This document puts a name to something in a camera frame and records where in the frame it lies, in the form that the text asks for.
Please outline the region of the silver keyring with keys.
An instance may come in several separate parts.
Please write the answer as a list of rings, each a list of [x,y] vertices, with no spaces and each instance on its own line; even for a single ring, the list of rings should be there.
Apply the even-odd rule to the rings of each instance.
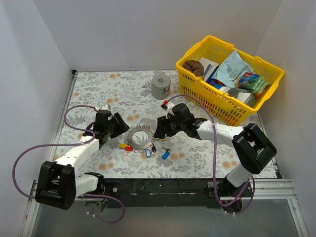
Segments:
[[[146,158],[152,156],[154,132],[149,125],[131,126],[124,134],[124,142],[133,148],[133,152],[145,153]]]

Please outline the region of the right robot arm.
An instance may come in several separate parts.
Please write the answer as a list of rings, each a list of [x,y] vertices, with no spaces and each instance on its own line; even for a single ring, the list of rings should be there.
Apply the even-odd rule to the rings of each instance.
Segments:
[[[234,147],[239,164],[216,185],[215,189],[220,194],[237,195],[246,180],[254,174],[260,174],[277,154],[276,147],[253,123],[245,127],[215,124],[205,118],[194,117],[184,103],[174,105],[165,101],[162,108],[166,115],[158,118],[154,138],[164,139],[184,132],[191,138],[212,140],[215,144]]]

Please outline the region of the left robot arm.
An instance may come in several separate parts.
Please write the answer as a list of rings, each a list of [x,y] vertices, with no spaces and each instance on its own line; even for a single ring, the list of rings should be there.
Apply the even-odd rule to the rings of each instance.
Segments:
[[[116,138],[128,130],[129,126],[119,113],[99,110],[95,121],[85,129],[79,145],[57,160],[41,165],[35,200],[67,210],[77,197],[86,194],[101,197],[105,192],[103,175],[95,172],[78,175],[78,170],[109,138]]]

